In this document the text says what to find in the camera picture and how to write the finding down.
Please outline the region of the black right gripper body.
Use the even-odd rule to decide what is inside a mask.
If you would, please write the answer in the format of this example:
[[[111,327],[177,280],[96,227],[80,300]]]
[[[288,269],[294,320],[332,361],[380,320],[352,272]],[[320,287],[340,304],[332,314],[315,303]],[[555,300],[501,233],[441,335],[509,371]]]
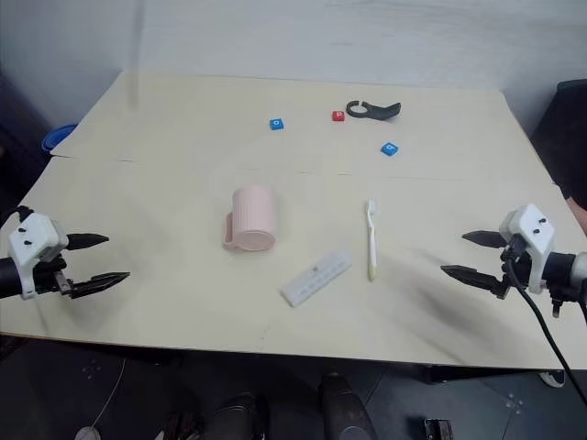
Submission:
[[[532,260],[527,253],[527,242],[519,234],[514,234],[510,238],[506,239],[501,234],[498,234],[499,248],[504,248],[500,259],[503,262],[502,271],[504,275],[499,284],[498,298],[504,299],[509,292],[511,287],[515,284],[512,282],[512,278],[508,274],[506,262],[510,261],[513,267],[513,273],[516,276],[518,283],[525,289],[528,286],[528,280],[531,270]]]

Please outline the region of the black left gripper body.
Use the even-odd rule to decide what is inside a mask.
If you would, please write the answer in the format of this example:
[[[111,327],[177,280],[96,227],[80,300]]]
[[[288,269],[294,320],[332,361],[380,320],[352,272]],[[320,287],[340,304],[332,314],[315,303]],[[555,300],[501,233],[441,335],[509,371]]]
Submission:
[[[63,271],[67,263],[62,255],[51,261],[40,261],[33,269],[36,294],[59,292],[74,298],[73,281],[65,277]]]

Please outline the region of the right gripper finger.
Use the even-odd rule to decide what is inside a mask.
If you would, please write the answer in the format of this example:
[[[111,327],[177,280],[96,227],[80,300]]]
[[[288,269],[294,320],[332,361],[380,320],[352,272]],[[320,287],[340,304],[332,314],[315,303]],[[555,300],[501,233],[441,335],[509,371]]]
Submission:
[[[493,275],[481,273],[473,268],[460,265],[444,265],[440,268],[454,280],[471,287],[486,290],[498,299],[504,299],[510,288],[508,280],[498,280]]]
[[[471,231],[461,236],[463,239],[468,240],[474,244],[477,244],[486,248],[504,248],[505,239],[499,232],[477,230]]]

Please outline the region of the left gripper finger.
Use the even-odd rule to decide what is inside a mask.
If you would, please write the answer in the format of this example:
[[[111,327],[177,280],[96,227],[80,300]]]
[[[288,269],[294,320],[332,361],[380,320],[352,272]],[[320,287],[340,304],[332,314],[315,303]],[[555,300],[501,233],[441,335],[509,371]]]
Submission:
[[[107,236],[99,234],[69,234],[68,236],[68,250],[79,250],[84,248],[91,248],[93,246],[100,245],[109,240]]]
[[[105,291],[122,282],[129,275],[129,272],[108,272],[93,276],[88,281],[73,283],[68,296],[72,299],[77,299]]]

